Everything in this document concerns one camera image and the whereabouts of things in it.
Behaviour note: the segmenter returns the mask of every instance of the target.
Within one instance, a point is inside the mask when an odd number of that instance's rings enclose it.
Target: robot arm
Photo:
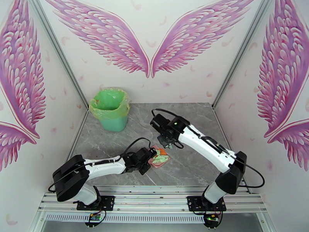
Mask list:
[[[148,160],[156,155],[153,148],[141,148],[137,152],[129,152],[110,159],[90,160],[81,155],[73,156],[53,173],[57,200],[64,202],[74,198],[77,207],[85,210],[100,208],[101,197],[95,186],[89,186],[87,181],[109,174],[123,174],[138,170],[145,174],[150,165]]]
[[[202,195],[202,204],[207,211],[222,211],[223,196],[227,193],[235,194],[244,175],[247,156],[243,152],[235,153],[225,149],[211,137],[205,136],[189,121],[169,111],[175,118],[170,121],[161,114],[154,115],[150,125],[159,133],[159,142],[163,147],[174,144],[183,148],[186,144],[208,159],[221,172],[217,179],[209,185]]]

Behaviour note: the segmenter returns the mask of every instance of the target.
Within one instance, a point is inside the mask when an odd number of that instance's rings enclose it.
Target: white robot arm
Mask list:
[[[110,159],[90,160],[81,155],[73,156],[53,173],[54,183],[49,191],[57,194],[57,200],[64,202],[74,198],[78,207],[96,210],[101,203],[100,194],[95,186],[87,181],[109,174],[122,174],[138,170],[142,175],[149,169],[148,160],[156,155],[154,148],[141,148],[137,152],[128,152],[128,148],[119,156]]]

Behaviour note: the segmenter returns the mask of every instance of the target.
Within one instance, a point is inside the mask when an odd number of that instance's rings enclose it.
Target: green object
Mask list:
[[[168,160],[167,155],[160,155],[160,150],[156,150],[157,155],[154,157],[153,164],[164,163]]]
[[[128,121],[130,110],[128,94],[119,88],[98,92],[90,101],[90,112],[108,131],[122,131]]]

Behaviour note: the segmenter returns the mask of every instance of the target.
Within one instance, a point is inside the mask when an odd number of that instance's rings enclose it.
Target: wing painting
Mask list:
[[[259,116],[268,122],[264,137],[290,117],[308,79],[309,39],[306,25],[291,0],[275,0],[275,15],[266,27],[260,65]]]
[[[15,0],[0,34],[1,90],[18,124],[39,138],[36,123],[44,118],[43,68],[37,32],[28,3]]]
[[[243,18],[252,1],[222,0],[181,16],[152,58],[151,76],[159,70],[171,73],[194,60]]]
[[[72,33],[104,58],[129,73],[149,77],[149,59],[128,24],[116,14],[76,0],[46,0]]]
[[[289,161],[309,169],[309,119],[300,120],[282,127],[268,143],[279,141],[287,150]]]
[[[11,164],[13,159],[16,162],[20,146],[26,142],[36,144],[36,141],[21,128],[0,122],[0,171]]]

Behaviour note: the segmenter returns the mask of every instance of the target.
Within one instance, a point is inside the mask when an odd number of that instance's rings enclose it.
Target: gray marble surface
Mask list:
[[[150,126],[151,110],[166,109],[186,118],[198,130],[211,136],[226,146],[216,118],[208,103],[183,104],[131,104],[126,128],[120,133],[105,131],[99,121],[89,113],[73,155],[81,154],[86,159],[103,159],[121,154],[126,147],[139,137],[151,140],[160,146],[159,133]],[[137,151],[148,146],[145,140],[137,142],[130,150]],[[159,168],[151,168],[145,175],[138,171],[121,175],[108,175],[95,178],[90,184],[100,185],[184,185],[206,186],[219,174],[219,171],[202,155],[185,146],[166,149],[170,160]]]

